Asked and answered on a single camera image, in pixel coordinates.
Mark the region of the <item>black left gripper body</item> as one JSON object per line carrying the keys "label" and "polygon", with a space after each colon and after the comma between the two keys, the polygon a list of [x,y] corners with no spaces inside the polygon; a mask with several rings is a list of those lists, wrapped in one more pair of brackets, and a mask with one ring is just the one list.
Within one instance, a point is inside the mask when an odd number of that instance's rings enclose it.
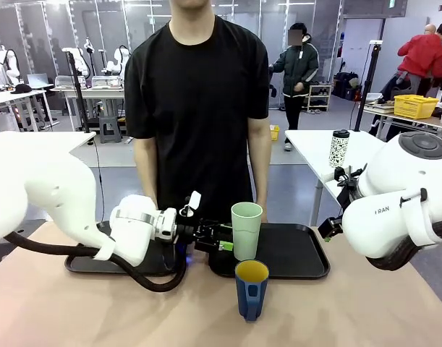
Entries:
{"label": "black left gripper body", "polygon": [[178,240],[186,245],[194,244],[195,249],[205,253],[222,250],[218,236],[221,224],[218,221],[206,219],[177,218]]}

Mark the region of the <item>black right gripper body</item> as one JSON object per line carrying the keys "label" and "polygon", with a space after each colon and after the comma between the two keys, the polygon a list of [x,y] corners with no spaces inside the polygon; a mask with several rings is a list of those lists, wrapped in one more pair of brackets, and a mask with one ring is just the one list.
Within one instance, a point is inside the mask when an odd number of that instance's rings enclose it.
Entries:
{"label": "black right gripper body", "polygon": [[343,215],[327,218],[318,226],[318,232],[322,239],[327,236],[333,238],[334,236],[343,233],[342,217]]}

